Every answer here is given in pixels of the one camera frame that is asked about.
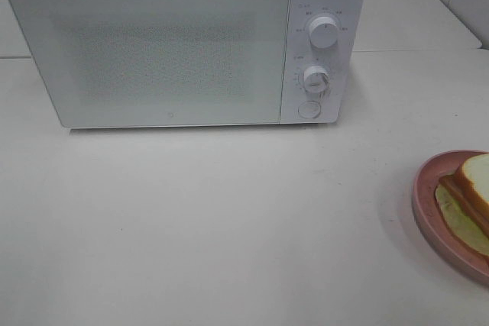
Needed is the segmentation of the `round door release button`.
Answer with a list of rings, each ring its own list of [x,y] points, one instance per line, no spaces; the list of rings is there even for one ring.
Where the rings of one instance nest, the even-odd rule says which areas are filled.
[[[314,119],[321,114],[321,105],[316,101],[306,101],[298,107],[298,114],[304,119]]]

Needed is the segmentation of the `pink round plate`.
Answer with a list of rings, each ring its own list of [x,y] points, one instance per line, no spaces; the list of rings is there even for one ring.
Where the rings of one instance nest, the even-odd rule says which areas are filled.
[[[466,247],[446,226],[436,201],[439,178],[451,174],[480,150],[452,150],[430,157],[413,180],[412,208],[416,224],[431,248],[469,279],[488,286],[488,258]]]

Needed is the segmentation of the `green lettuce leaf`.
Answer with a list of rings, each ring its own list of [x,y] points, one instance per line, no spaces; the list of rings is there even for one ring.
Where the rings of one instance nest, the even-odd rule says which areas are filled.
[[[446,226],[453,235],[470,250],[488,257],[488,237],[462,211],[460,204],[447,188],[442,184],[438,184],[435,190],[435,197]]]

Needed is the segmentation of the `white microwave door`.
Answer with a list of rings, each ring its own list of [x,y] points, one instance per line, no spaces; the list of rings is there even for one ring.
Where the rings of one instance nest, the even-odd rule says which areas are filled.
[[[64,127],[280,118],[289,0],[9,0]]]

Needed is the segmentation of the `lower white timer knob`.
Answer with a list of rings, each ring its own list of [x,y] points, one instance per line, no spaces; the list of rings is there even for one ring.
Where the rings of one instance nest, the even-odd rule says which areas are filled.
[[[329,84],[329,71],[323,66],[309,66],[303,72],[303,87],[311,94],[323,93]]]

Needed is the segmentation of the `white bread slice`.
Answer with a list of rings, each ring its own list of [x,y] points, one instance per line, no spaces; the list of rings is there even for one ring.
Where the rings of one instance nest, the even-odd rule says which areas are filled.
[[[455,171],[454,180],[473,209],[488,220],[488,154],[468,158]]]

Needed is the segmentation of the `upper white power knob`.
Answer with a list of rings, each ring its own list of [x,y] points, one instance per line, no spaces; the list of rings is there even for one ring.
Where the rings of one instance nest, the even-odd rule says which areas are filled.
[[[327,15],[312,19],[308,32],[310,43],[318,49],[327,49],[338,40],[338,24]]]

